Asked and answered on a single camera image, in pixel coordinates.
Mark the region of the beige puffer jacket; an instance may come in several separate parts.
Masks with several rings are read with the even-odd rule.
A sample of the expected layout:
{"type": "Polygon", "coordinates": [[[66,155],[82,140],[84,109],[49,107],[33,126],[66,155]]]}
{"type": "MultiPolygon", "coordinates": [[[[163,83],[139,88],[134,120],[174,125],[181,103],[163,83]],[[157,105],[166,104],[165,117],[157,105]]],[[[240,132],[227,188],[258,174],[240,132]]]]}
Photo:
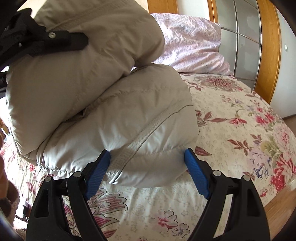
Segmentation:
{"type": "Polygon", "coordinates": [[[6,102],[18,154],[65,178],[108,150],[106,181],[128,187],[166,186],[182,175],[198,126],[185,82],[155,63],[165,44],[156,20],[136,1],[46,1],[35,20],[83,32],[89,43],[10,66],[6,102]]]}

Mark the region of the wooden headboard with panels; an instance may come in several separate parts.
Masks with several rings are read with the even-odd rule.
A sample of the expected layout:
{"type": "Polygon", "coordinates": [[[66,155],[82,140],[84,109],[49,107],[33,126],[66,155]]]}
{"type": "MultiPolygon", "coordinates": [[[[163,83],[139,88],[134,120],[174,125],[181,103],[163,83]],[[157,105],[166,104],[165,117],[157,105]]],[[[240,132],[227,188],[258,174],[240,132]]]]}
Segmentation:
{"type": "Polygon", "coordinates": [[[148,1],[150,13],[201,16],[221,25],[219,52],[234,76],[267,103],[274,94],[281,58],[281,32],[270,1],[148,1]]]}

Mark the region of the floral bed sheet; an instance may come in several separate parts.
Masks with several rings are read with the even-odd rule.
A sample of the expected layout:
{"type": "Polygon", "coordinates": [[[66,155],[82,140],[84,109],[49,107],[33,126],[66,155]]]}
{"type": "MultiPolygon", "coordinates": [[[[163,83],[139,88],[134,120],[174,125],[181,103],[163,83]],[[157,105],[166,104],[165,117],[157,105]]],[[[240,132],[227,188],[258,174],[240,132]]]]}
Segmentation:
{"type": "MultiPolygon", "coordinates": [[[[196,109],[195,153],[213,169],[254,182],[262,203],[284,203],[295,182],[295,136],[259,95],[233,77],[184,74],[196,109]]],[[[205,207],[189,173],[171,186],[102,183],[89,205],[108,240],[187,240],[205,207]]]]}

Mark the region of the lilac pillow near headboard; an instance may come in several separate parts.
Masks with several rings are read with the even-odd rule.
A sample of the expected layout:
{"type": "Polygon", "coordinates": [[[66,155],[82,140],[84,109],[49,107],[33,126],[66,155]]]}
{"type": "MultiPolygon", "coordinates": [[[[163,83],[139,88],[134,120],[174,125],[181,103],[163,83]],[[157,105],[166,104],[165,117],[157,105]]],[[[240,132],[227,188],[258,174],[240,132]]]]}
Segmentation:
{"type": "Polygon", "coordinates": [[[155,64],[171,66],[179,73],[232,75],[230,64],[219,53],[222,28],[202,17],[152,14],[161,28],[164,51],[155,64]]]}

